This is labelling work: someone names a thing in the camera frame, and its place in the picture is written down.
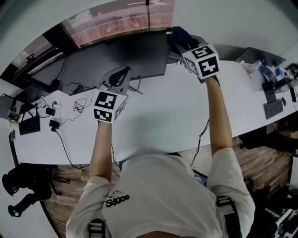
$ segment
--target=office chair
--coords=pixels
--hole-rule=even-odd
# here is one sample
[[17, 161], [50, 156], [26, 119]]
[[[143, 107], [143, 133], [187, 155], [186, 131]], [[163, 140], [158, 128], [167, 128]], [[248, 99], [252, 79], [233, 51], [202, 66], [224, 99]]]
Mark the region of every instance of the office chair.
[[120, 95], [126, 95], [129, 82], [131, 78], [132, 70], [128, 66], [118, 67], [110, 70], [104, 74], [97, 89], [100, 90], [113, 90], [113, 93]]
[[44, 165], [21, 163], [2, 177], [2, 183], [9, 195], [13, 196], [19, 188], [31, 189], [34, 193], [27, 194], [16, 206], [8, 206], [8, 212], [12, 217], [20, 217], [22, 213], [37, 201], [50, 199], [51, 187], [57, 192], [53, 180], [69, 184], [68, 179], [54, 178], [52, 168]]

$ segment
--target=power adapter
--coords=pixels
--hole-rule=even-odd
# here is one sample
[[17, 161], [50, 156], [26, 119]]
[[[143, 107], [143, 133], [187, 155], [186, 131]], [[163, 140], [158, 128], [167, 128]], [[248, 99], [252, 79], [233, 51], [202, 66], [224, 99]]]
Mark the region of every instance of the power adapter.
[[58, 121], [50, 120], [49, 126], [52, 128], [51, 130], [54, 132], [56, 129], [59, 129], [60, 123]]
[[50, 115], [50, 116], [54, 116], [55, 115], [56, 110], [52, 109], [52, 108], [47, 108], [46, 109], [46, 114]]

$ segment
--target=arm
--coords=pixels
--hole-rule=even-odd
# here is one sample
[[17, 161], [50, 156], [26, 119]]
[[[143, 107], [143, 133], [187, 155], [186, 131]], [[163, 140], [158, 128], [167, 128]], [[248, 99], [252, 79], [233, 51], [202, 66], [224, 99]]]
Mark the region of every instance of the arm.
[[205, 80], [208, 91], [210, 141], [212, 155], [223, 148], [232, 148], [232, 132], [219, 83], [213, 77]]
[[206, 80], [209, 100], [212, 166], [207, 187], [216, 195], [228, 196], [237, 208], [241, 232], [246, 237], [254, 219], [255, 205], [243, 181], [234, 151], [229, 117], [219, 83]]
[[100, 122], [89, 167], [89, 181], [67, 225], [67, 238], [87, 238], [88, 225], [102, 217], [101, 209], [111, 191], [111, 137], [112, 125]]
[[89, 166], [89, 178], [98, 176], [111, 182], [112, 176], [112, 124], [100, 122]]

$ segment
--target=computer monitor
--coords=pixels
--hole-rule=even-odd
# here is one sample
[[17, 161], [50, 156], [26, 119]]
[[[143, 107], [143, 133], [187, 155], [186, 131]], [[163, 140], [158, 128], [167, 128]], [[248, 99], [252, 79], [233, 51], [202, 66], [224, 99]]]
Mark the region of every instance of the computer monitor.
[[18, 101], [21, 101], [23, 103], [34, 103], [37, 101], [40, 97], [46, 97], [50, 93], [31, 85], [22, 92], [20, 92], [15, 98]]
[[116, 37], [87, 46], [40, 69], [33, 78], [50, 85], [64, 67], [59, 90], [73, 94], [78, 85], [93, 88], [105, 73], [119, 67], [131, 68], [131, 79], [162, 76], [165, 73], [171, 32], [153, 31]]
[[285, 62], [285, 59], [280, 56], [252, 47], [247, 47], [235, 62], [240, 63], [243, 60], [248, 64], [253, 64], [257, 60], [263, 60], [263, 65], [275, 67]]
[[0, 96], [0, 118], [15, 119], [19, 115], [33, 108], [34, 105], [30, 103], [23, 103], [16, 98], [10, 97], [6, 94]]

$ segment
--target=printed logo on shirt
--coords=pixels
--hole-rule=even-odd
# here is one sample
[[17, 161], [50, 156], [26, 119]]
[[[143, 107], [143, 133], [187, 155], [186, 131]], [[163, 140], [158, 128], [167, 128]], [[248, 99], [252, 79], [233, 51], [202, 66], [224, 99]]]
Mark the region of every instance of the printed logo on shirt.
[[129, 199], [129, 195], [119, 196], [121, 194], [123, 194], [123, 192], [120, 190], [113, 191], [112, 194], [108, 197], [109, 199], [105, 202], [106, 207], [116, 206], [117, 204], [120, 204], [121, 202]]

